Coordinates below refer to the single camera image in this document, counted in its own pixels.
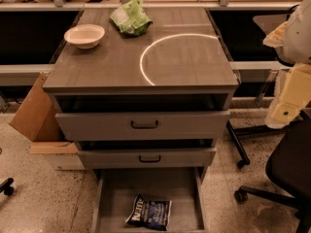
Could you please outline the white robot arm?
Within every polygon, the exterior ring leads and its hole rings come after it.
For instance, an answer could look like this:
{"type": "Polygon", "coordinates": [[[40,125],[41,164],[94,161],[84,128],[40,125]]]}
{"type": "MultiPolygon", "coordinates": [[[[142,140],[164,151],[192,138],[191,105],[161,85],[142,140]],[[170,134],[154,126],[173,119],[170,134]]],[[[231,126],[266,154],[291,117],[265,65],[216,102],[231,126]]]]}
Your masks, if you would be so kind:
{"type": "Polygon", "coordinates": [[[303,0],[263,43],[275,48],[290,66],[265,119],[269,128],[279,129],[289,125],[311,101],[311,0],[303,0]]]}

